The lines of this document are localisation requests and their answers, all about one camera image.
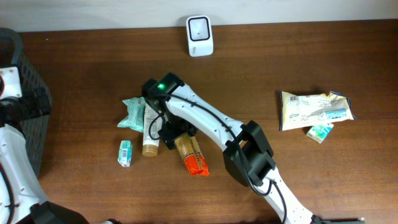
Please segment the white cream tube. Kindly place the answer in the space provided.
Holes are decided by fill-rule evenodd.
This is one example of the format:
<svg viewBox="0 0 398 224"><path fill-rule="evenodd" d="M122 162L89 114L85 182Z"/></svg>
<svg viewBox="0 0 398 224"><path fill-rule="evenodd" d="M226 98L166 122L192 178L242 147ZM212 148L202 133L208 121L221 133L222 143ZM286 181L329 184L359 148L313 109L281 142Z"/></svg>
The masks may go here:
<svg viewBox="0 0 398 224"><path fill-rule="evenodd" d="M142 155L147 157L154 157L158 153L159 148L159 134L162 128L162 118L157 118L158 114L149 106L146 105L144 110L144 135Z"/></svg>

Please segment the orange spaghetti packet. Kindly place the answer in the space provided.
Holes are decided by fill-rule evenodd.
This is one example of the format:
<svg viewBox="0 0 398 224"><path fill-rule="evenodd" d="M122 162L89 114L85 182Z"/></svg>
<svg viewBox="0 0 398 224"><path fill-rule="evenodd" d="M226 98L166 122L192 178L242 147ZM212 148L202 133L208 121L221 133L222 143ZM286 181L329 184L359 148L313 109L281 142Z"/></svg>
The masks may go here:
<svg viewBox="0 0 398 224"><path fill-rule="evenodd" d="M210 174L208 164L195 136L183 134L175 140L175 146L184 166L191 175L208 176Z"/></svg>

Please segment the teal wipes packet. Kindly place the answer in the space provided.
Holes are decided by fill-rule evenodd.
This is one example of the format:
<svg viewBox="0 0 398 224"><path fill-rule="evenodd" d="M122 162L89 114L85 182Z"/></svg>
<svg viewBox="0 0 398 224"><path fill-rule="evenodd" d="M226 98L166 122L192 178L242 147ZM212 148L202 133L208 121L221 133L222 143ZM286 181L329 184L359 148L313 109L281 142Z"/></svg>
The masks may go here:
<svg viewBox="0 0 398 224"><path fill-rule="evenodd" d="M122 119L117 127L130 128L137 132L144 132L144 110L146 102L144 97L122 100L127 106L127 116Z"/></svg>

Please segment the small teal gum box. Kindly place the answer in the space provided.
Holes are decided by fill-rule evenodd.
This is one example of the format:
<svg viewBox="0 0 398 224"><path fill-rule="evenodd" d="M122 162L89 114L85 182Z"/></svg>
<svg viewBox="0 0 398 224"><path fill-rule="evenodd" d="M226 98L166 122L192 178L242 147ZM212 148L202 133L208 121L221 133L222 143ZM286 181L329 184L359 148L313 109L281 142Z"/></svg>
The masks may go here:
<svg viewBox="0 0 398 224"><path fill-rule="evenodd" d="M132 159L132 144L129 140L122 140L119 147L118 162L122 167L129 167Z"/></svg>

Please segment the cream yellow snack bag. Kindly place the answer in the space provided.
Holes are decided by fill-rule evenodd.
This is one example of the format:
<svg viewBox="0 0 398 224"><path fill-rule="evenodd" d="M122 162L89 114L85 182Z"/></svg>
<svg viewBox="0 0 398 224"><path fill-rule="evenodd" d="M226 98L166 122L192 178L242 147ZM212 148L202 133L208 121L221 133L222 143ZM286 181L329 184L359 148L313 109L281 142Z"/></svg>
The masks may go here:
<svg viewBox="0 0 398 224"><path fill-rule="evenodd" d="M282 91L280 101L281 131L356 119L351 99L336 91L303 96Z"/></svg>

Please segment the green tissue pack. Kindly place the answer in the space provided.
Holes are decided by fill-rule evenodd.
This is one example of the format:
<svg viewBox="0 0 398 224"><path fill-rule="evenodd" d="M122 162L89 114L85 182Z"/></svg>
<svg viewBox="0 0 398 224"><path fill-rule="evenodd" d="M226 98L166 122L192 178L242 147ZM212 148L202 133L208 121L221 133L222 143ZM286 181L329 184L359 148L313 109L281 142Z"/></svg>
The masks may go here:
<svg viewBox="0 0 398 224"><path fill-rule="evenodd" d="M315 125L307 131L306 136L321 144L326 139L333 127L334 125L332 123Z"/></svg>

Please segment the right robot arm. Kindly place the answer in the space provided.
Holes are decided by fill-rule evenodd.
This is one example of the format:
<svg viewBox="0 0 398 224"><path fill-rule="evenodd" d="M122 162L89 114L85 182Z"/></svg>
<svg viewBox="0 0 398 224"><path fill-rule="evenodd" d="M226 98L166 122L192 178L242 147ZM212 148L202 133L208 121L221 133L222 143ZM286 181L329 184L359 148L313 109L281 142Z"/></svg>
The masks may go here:
<svg viewBox="0 0 398 224"><path fill-rule="evenodd" d="M177 147L179 137L201 131L222 150L228 173L263 197L282 223L321 223L282 180L274 152L256 122L244 124L223 114L173 73L148 80L142 95L162 120L158 135L169 149Z"/></svg>

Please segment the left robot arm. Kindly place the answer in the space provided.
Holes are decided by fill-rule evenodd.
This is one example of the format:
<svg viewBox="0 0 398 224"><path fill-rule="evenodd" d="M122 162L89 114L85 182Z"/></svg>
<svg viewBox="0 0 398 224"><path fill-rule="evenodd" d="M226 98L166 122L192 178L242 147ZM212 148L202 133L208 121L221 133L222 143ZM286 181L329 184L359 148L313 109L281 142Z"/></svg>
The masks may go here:
<svg viewBox="0 0 398 224"><path fill-rule="evenodd" d="M48 115L47 91L1 100L1 223L87 223L78 212L49 201L30 164L20 122Z"/></svg>

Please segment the white barcode scanner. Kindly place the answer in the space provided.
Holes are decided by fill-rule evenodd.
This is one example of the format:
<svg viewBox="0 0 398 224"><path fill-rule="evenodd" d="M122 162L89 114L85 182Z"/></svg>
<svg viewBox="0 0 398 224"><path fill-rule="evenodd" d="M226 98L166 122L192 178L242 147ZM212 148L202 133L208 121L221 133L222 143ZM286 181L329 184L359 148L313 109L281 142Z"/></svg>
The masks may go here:
<svg viewBox="0 0 398 224"><path fill-rule="evenodd" d="M214 51L211 20L208 16L190 16L186 20L188 52L191 57L211 55Z"/></svg>

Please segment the dark grey plastic basket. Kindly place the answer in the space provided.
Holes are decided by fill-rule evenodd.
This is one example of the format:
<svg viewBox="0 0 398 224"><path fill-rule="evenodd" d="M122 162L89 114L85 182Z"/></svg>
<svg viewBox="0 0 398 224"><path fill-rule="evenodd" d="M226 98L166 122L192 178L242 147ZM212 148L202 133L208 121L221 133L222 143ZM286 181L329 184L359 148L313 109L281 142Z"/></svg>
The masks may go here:
<svg viewBox="0 0 398 224"><path fill-rule="evenodd" d="M23 132L27 157L36 176L40 175L45 138L52 105L52 95L44 79L36 71L23 51L20 35L9 28L1 28L1 69L17 67L22 97L1 99L1 118L14 121Z"/></svg>

